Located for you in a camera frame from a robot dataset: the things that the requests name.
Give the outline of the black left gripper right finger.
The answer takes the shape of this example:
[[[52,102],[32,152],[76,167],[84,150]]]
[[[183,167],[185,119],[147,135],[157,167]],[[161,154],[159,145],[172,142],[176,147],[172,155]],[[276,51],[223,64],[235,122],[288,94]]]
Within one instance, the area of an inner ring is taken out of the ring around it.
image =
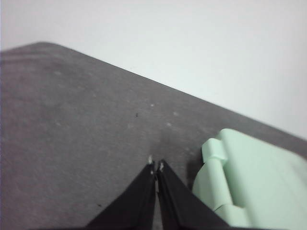
[[[165,160],[159,161],[156,176],[163,229],[231,229],[184,185]]]

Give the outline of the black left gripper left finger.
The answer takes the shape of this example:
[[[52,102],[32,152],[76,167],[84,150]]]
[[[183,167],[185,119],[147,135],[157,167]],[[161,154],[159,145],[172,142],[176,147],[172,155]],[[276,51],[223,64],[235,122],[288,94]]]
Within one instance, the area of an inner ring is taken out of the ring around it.
[[[155,209],[152,156],[126,190],[87,225],[88,230],[151,230]]]

